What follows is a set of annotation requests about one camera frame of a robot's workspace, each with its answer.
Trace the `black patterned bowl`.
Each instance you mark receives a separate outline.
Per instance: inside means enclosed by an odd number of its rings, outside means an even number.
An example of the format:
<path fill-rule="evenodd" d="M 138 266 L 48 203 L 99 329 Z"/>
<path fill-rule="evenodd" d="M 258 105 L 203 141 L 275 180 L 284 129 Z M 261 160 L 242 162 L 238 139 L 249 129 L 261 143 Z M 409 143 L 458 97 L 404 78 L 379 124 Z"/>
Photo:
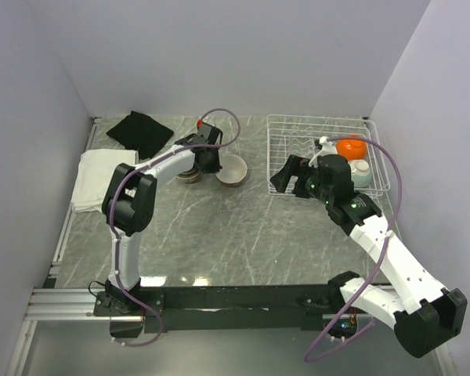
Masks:
<path fill-rule="evenodd" d="M 201 174 L 196 175 L 196 176 L 193 176 L 193 177 L 190 177 L 190 178 L 188 178 L 188 179 L 181 179 L 181 178 L 178 178 L 177 176 L 176 176 L 176 178 L 177 178 L 178 180 L 201 180 Z"/>

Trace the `red floral bowl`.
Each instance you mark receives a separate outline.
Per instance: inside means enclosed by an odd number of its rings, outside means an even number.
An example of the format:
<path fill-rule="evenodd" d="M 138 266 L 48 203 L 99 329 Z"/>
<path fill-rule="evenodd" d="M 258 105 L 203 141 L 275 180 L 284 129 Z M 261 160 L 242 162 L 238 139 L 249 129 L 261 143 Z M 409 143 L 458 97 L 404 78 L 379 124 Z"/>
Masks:
<path fill-rule="evenodd" d="M 248 173 L 248 166 L 243 158 L 234 155 L 224 155 L 220 157 L 221 169 L 215 177 L 221 184 L 226 186 L 240 185 Z"/>

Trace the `orange bowl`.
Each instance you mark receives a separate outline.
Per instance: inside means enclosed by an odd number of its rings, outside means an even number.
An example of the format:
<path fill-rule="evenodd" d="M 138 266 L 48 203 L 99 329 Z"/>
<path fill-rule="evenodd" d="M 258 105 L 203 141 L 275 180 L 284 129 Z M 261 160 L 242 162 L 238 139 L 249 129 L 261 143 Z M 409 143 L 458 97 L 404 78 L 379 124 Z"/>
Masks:
<path fill-rule="evenodd" d="M 347 161 L 363 160 L 367 156 L 367 144 L 360 135 L 348 135 L 347 139 L 338 140 L 335 147 Z"/>

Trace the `light teal white bowl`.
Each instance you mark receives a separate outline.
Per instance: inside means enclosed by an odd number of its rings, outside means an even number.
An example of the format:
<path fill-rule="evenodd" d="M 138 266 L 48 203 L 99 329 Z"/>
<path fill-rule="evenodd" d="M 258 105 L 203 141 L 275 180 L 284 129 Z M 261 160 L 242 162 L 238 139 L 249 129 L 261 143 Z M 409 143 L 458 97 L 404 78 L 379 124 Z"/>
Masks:
<path fill-rule="evenodd" d="M 351 180 L 355 188 L 366 188 L 370 185 L 373 175 L 371 166 L 364 159 L 349 161 Z"/>

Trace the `plain beige bowl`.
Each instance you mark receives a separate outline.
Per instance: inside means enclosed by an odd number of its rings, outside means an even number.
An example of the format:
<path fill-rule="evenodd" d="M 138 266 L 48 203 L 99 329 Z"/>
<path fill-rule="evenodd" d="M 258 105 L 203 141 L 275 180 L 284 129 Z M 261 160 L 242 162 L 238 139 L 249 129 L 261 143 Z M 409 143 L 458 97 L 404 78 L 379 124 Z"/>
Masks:
<path fill-rule="evenodd" d="M 186 171 L 186 172 L 182 172 L 180 174 L 177 175 L 178 178 L 181 178 L 181 179 L 188 179 L 190 177 L 193 177 L 193 176 L 196 176 L 196 175 L 199 175 L 201 172 L 196 169 L 196 168 L 192 168 L 190 169 L 189 171 Z"/>

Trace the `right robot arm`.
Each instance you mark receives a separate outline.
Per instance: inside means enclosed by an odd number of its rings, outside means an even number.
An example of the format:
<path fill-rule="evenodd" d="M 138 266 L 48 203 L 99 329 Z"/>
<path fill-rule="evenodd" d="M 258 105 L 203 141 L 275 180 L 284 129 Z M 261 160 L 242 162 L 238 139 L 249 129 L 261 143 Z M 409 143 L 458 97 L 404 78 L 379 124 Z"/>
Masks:
<path fill-rule="evenodd" d="M 354 272 L 344 272 L 328 282 L 327 302 L 334 311 L 344 313 L 353 306 L 370 314 L 391 327 L 401 346 L 416 358 L 460 334 L 467 298 L 457 288 L 448 289 L 410 253 L 381 209 L 355 189 L 343 156 L 319 157 L 313 165 L 292 154 L 270 182 L 283 193 L 292 178 L 292 193 L 322 201 L 332 222 L 375 261 L 394 288 L 390 293 Z"/>

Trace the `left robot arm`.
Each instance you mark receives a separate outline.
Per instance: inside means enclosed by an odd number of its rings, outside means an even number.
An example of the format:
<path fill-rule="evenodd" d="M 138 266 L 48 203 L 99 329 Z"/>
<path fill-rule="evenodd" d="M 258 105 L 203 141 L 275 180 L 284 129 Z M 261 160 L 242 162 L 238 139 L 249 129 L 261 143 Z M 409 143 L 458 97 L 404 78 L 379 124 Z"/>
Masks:
<path fill-rule="evenodd" d="M 193 170 L 219 172 L 222 131 L 202 120 L 197 131 L 180 139 L 164 153 L 137 165 L 119 164 L 103 199 L 102 213 L 110 227 L 112 262 L 109 284 L 119 290 L 113 305 L 120 313 L 135 313 L 141 304 L 139 292 L 139 247 L 142 232 L 154 215 L 157 191 L 176 176 Z"/>

